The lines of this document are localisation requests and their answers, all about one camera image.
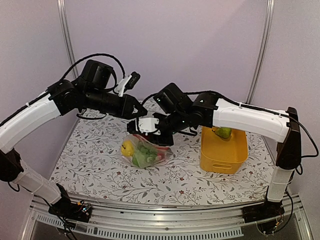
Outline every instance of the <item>plastic bag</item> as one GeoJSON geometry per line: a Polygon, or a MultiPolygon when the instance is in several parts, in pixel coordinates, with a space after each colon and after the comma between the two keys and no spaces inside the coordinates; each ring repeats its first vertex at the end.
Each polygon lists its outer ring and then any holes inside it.
{"type": "Polygon", "coordinates": [[[167,160],[170,147],[158,146],[137,134],[127,135],[121,145],[122,156],[134,167],[145,168],[167,160]]]}

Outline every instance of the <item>green vegetable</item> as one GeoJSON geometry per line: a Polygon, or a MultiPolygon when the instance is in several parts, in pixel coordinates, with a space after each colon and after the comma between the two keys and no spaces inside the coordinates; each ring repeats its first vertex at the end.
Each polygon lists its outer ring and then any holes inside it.
{"type": "Polygon", "coordinates": [[[223,139],[227,139],[231,136],[231,128],[229,127],[219,127],[218,129],[216,129],[214,131],[214,133],[216,135],[218,135],[219,137],[223,138],[223,139]]]}
{"type": "Polygon", "coordinates": [[[138,168],[151,166],[155,163],[157,155],[158,152],[153,146],[138,143],[132,156],[132,164],[138,168]]]}
{"type": "Polygon", "coordinates": [[[139,162],[135,155],[132,156],[132,164],[139,168],[139,162]]]}

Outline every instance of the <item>yellow bin handle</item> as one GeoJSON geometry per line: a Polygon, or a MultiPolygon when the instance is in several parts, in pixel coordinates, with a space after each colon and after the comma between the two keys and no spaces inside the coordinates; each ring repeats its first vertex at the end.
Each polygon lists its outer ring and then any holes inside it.
{"type": "Polygon", "coordinates": [[[224,165],[224,164],[219,164],[219,163],[212,164],[212,167],[218,168],[218,169],[232,169],[231,165],[224,165]]]}

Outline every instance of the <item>floral tablecloth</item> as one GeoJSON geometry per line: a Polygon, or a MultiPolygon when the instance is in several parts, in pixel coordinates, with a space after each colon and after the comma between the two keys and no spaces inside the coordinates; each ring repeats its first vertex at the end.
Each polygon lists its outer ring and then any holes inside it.
{"type": "MultiPolygon", "coordinates": [[[[145,106],[161,112],[152,101],[145,106]]],[[[88,115],[99,113],[89,111],[88,115]]],[[[109,115],[101,120],[81,119],[50,180],[71,193],[154,205],[217,205],[264,198],[274,165],[260,135],[247,132],[249,157],[236,174],[205,172],[199,167],[201,134],[175,134],[169,160],[139,169],[121,157],[127,122],[109,115]]]]}

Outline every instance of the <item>white wall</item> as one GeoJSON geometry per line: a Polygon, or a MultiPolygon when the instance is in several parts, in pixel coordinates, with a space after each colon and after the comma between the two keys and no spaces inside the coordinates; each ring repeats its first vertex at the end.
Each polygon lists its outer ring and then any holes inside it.
{"type": "MultiPolygon", "coordinates": [[[[37,97],[69,67],[56,1],[1,1],[0,120],[37,97]]],[[[37,172],[49,177],[75,122],[74,114],[37,129],[16,147],[37,172]]],[[[0,239],[16,240],[31,202],[25,190],[0,182],[0,239]]]]}
{"type": "MultiPolygon", "coordinates": [[[[320,146],[320,2],[275,1],[268,47],[254,105],[295,107],[299,120],[320,146]]],[[[302,154],[315,152],[302,134],[302,154]]],[[[320,157],[304,159],[303,176],[295,175],[315,239],[320,239],[320,157]]]]}
{"type": "MultiPolygon", "coordinates": [[[[266,0],[68,0],[76,59],[115,55],[141,79],[142,99],[175,82],[245,101],[261,44],[266,0]]],[[[100,61],[119,67],[105,57],[100,61]]]]}

